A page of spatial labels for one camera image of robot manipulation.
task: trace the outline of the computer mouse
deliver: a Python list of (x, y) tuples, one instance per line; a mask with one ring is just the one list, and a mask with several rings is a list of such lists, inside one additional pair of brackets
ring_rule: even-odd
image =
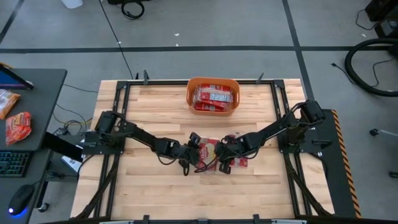
[(11, 215), (20, 214), (29, 203), (32, 198), (33, 192), (35, 188), (32, 185), (23, 185), (21, 186), (17, 192), (12, 196), (10, 204), (8, 206), (8, 212)]

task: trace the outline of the blue light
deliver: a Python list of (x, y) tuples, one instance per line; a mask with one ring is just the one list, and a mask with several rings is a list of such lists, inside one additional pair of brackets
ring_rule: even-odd
[(27, 213), (27, 207), (18, 215), (11, 215), (12, 218), (22, 218)]

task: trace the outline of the yellow and black hazard tape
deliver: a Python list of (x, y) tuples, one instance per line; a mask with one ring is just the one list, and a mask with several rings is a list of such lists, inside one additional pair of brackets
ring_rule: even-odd
[(344, 146), (344, 141), (343, 141), (343, 134), (341, 133), (341, 128), (340, 124), (338, 122), (338, 116), (337, 116), (337, 111), (332, 110), (333, 117), (335, 119), (335, 125), (336, 125), (336, 131), (338, 135), (338, 140), (340, 142), (340, 149), (341, 149), (341, 154), (343, 155), (343, 162), (345, 165), (346, 169), (346, 174), (347, 174), (347, 179), (348, 179), (348, 184), (349, 184), (349, 189), (351, 191), (351, 196), (353, 198), (353, 203), (354, 203), (354, 209), (355, 209), (355, 215), (357, 218), (362, 218), (361, 216), (361, 211), (359, 209), (359, 202), (358, 198), (356, 196), (355, 192), (355, 187), (354, 187), (354, 181), (353, 181), (353, 176), (351, 175), (351, 169), (349, 168), (349, 162), (348, 162), (348, 157), (347, 157), (347, 151)]

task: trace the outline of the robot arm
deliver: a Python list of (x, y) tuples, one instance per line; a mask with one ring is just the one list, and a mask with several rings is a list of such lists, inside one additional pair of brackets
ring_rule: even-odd
[[(301, 118), (294, 116), (294, 111), (301, 109)], [(216, 145), (216, 155), (220, 161), (220, 171), (231, 173), (230, 163), (234, 158), (248, 157), (265, 145), (266, 141), (274, 136), (287, 132), (289, 144), (298, 144), (304, 139), (304, 132), (325, 119), (322, 109), (316, 101), (307, 100), (296, 104), (282, 119), (275, 121), (264, 129), (247, 133), (238, 138), (225, 136), (223, 141)]]
[[(120, 123), (118, 123), (116, 128), (114, 128), (118, 118), (124, 121), (124, 125), (120, 126)], [(117, 144), (120, 139), (132, 138), (148, 146), (159, 157), (183, 161), (185, 166), (189, 164), (195, 166), (199, 163), (198, 144), (200, 137), (197, 134), (192, 133), (188, 144), (181, 145), (174, 139), (157, 138), (138, 128), (136, 124), (127, 121), (121, 114), (112, 111), (102, 112), (95, 127), (95, 132), (89, 134), (97, 135), (97, 144), (112, 146)]]

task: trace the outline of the keyboard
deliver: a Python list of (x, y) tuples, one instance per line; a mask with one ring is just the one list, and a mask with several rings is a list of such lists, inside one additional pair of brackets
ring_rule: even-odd
[(23, 177), (31, 152), (0, 151), (0, 177)]

